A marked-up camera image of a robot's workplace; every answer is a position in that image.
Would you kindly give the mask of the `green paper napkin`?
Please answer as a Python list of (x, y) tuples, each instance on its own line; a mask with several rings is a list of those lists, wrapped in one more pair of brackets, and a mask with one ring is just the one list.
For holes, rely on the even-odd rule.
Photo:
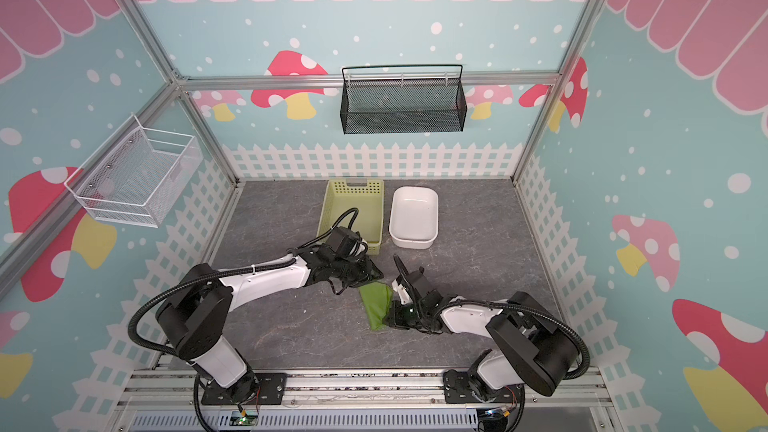
[(373, 282), (359, 288), (359, 293), (372, 331), (379, 331), (386, 326), (391, 301), (392, 289), (387, 284)]

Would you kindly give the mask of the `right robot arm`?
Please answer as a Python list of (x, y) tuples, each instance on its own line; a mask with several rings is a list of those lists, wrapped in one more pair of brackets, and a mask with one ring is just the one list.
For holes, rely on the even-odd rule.
[(394, 257), (396, 295), (385, 322), (389, 327), (429, 335), (471, 334), (493, 341), (465, 372), (445, 373), (451, 394), (492, 402), (513, 387), (550, 397), (563, 381), (583, 376), (591, 365), (582, 337), (553, 316), (530, 294), (516, 292), (505, 301), (447, 296), (425, 276)]

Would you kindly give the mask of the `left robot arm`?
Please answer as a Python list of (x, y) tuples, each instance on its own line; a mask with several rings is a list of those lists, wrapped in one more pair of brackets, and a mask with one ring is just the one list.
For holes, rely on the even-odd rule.
[(191, 365), (233, 402), (250, 397), (259, 379), (224, 336), (229, 313), (286, 290), (327, 283), (340, 295), (381, 279), (368, 243), (352, 229), (358, 214), (356, 207), (344, 211), (324, 233), (276, 260), (230, 269), (195, 265), (138, 308), (127, 325), (129, 339)]

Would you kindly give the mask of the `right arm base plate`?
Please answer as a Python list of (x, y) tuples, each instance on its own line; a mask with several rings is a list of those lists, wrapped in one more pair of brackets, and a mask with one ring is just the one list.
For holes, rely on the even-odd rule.
[(448, 404), (519, 404), (523, 401), (519, 386), (491, 389), (477, 374), (449, 369), (443, 373), (444, 400)]

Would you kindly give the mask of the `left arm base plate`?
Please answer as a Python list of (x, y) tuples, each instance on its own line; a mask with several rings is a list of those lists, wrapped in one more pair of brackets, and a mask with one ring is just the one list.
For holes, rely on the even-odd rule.
[(202, 404), (206, 406), (280, 405), (286, 391), (287, 378), (286, 373), (247, 372), (227, 388), (212, 381), (203, 389)]

